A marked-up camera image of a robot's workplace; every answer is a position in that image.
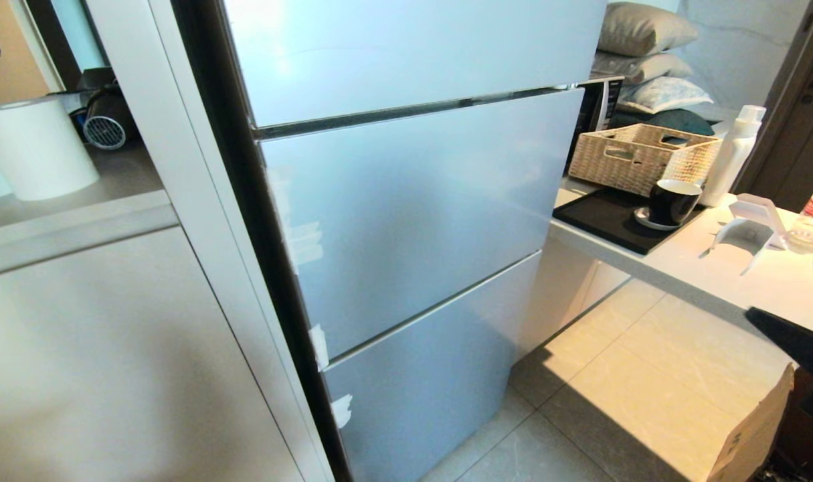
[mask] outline wicker basket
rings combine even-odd
[[[660,179],[704,180],[719,146],[718,137],[636,123],[581,134],[569,174],[646,196]]]

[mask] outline white tape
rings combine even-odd
[[[290,184],[293,172],[289,165],[270,167],[266,170],[266,176],[272,197],[275,199],[275,208],[278,211],[281,231],[284,232],[290,264],[293,265],[293,272],[298,272],[299,266],[323,257],[323,245],[320,244],[323,231],[320,229],[320,222],[290,225]]]
[[[315,325],[312,329],[308,330],[308,336],[311,338],[311,345],[314,346],[314,357],[317,358],[317,371],[322,372],[324,368],[329,366],[329,349],[326,348],[326,333],[321,329],[320,325]]]
[[[347,422],[350,421],[350,417],[352,417],[350,402],[352,402],[350,394],[346,394],[346,396],[332,402],[332,415],[335,416],[335,424],[338,425],[339,429],[343,429]]]

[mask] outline light blue refrigerator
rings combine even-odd
[[[354,480],[419,479],[499,408],[604,9],[223,0],[282,325]]]

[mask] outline tile floor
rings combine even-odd
[[[632,280],[519,361],[498,414],[422,482],[704,480],[788,362]]]

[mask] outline white pillow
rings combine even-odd
[[[684,46],[697,39],[687,19],[641,3],[609,3],[602,21],[601,51],[644,57]]]
[[[626,57],[597,51],[591,70],[600,74],[623,76],[624,85],[639,85],[661,76],[688,77],[693,73],[682,58],[672,53]]]
[[[656,77],[637,86],[624,86],[618,97],[618,110],[656,114],[663,110],[682,109],[712,98],[699,86],[676,77]]]

